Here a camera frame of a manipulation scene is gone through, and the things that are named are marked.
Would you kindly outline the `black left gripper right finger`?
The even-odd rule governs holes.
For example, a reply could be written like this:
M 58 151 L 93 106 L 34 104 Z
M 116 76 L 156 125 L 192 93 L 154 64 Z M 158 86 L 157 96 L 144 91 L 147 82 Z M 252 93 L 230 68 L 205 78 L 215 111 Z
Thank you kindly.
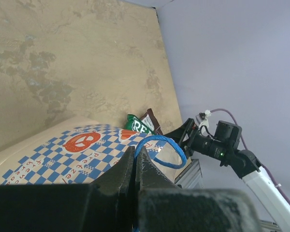
M 258 232 L 260 220 L 248 196 L 236 189 L 184 189 L 151 161 L 137 156 L 136 226 L 141 232 Z

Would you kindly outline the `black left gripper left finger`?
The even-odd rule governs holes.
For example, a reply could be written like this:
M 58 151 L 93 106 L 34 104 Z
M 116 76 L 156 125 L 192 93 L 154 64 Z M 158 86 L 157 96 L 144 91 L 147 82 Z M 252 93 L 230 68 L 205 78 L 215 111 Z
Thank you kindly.
M 0 186 L 0 232 L 130 232 L 134 147 L 88 184 Z

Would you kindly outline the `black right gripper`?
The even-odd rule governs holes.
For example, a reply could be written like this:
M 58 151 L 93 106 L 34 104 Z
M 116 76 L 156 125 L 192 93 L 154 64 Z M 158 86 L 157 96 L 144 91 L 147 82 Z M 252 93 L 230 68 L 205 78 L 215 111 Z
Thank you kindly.
M 198 152 L 226 164 L 227 138 L 218 129 L 212 135 L 206 125 L 197 126 L 194 119 L 188 118 L 183 125 L 164 136 L 174 140 L 189 157 Z

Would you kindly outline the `brown chips bag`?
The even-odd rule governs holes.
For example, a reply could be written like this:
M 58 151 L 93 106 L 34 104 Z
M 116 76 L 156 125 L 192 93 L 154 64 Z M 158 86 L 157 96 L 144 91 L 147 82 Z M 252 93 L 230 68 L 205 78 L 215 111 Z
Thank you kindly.
M 151 108 L 147 109 L 146 113 L 140 117 L 142 123 L 144 123 L 153 133 L 158 135 L 163 135 L 161 126 L 154 116 L 154 113 Z

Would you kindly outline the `green chips bag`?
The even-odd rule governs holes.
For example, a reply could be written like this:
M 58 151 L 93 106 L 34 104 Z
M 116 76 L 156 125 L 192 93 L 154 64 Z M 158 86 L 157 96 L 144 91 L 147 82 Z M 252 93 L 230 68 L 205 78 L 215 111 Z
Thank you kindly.
M 145 123 L 143 123 L 137 116 L 133 114 L 127 115 L 127 122 L 124 126 L 124 129 L 155 135 L 155 133 Z

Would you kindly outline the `blue checkered paper bag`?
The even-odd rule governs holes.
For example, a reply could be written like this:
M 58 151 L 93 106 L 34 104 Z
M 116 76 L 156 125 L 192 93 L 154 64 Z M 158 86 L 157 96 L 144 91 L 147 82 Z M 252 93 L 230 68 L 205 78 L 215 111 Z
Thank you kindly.
M 145 134 L 75 117 L 0 152 L 0 185 L 89 183 Z

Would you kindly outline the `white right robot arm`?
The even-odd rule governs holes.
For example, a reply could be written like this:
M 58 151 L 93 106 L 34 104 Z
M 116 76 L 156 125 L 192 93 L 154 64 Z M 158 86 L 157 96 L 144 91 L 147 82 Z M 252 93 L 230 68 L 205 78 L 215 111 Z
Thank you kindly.
M 251 189 L 266 211 L 284 232 L 290 232 L 290 203 L 271 180 L 266 169 L 253 152 L 239 150 L 242 128 L 236 124 L 219 121 L 214 135 L 202 135 L 206 125 L 196 125 L 189 118 L 181 127 L 165 136 L 173 139 L 191 157 L 198 152 L 220 161 L 221 166 L 231 166 L 235 174 Z

